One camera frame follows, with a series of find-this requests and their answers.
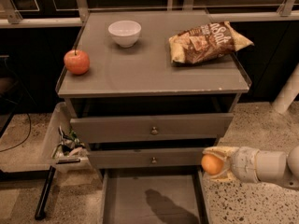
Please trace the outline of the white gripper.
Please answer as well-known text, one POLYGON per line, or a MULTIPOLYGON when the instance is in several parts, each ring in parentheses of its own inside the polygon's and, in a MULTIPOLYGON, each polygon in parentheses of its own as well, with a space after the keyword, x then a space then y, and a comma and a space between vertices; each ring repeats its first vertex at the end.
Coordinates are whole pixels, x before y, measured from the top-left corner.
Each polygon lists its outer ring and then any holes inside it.
POLYGON ((204 155, 213 155, 220 160, 231 161, 231 169, 224 168, 216 175, 210 177, 216 182, 233 182, 239 179, 245 183, 258 183, 256 174, 256 155, 259 152, 251 147, 207 147, 204 155))

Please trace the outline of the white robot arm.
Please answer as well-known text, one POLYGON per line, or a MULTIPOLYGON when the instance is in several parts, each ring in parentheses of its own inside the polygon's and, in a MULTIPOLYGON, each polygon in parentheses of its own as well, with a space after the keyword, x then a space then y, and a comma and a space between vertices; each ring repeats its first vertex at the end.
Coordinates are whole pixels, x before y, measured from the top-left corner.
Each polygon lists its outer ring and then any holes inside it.
POLYGON ((244 103, 221 142, 204 150, 206 177, 216 182, 271 183, 299 187, 298 72, 273 103, 244 103))

